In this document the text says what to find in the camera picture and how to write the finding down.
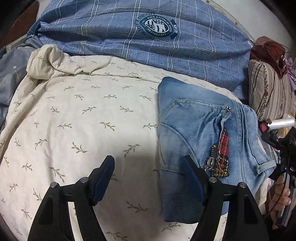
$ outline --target metal screw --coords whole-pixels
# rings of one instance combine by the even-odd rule
[[[239,183],[239,185],[240,185],[240,187],[242,187],[242,188],[246,188],[246,187],[247,187],[247,185],[246,185],[245,183],[243,183],[243,182]]]
[[[80,178],[80,182],[82,182],[82,183],[87,183],[88,180],[89,180],[88,177],[82,177],[82,178]]]
[[[49,185],[51,188],[55,188],[57,186],[57,183],[56,182],[52,182],[50,185]]]
[[[215,177],[210,177],[210,178],[209,178],[209,181],[210,181],[211,183],[215,183],[215,182],[217,182],[217,179],[216,179]]]

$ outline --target blue plaid fabric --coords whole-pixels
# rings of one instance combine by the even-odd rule
[[[31,27],[74,55],[114,55],[248,98],[250,39],[200,0],[52,0]]]

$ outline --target bed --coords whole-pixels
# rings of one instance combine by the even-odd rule
[[[14,236],[27,240],[52,181],[75,183],[112,155],[114,175],[94,208],[106,239],[190,239],[197,224],[165,223],[162,217],[157,86],[171,76],[239,99],[202,79],[114,56],[70,56],[56,45],[34,51],[27,73],[0,135],[0,213]],[[267,186],[255,196],[258,205]],[[75,239],[82,240],[74,206],[69,211]],[[221,216],[216,240],[226,219]]]

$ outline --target human hand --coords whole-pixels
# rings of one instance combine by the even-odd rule
[[[270,216],[273,221],[272,229],[278,228],[278,226],[275,225],[277,221],[278,211],[284,210],[285,206],[289,206],[291,204],[291,199],[289,198],[290,189],[288,187],[284,187],[284,182],[285,182],[285,178],[283,176],[279,176],[279,178],[276,181],[275,194],[269,203],[269,211],[272,209],[270,212]]]

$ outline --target pillow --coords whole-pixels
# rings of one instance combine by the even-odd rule
[[[281,119],[293,112],[295,96],[287,74],[280,79],[271,65],[252,59],[249,80],[249,106],[259,121]]]

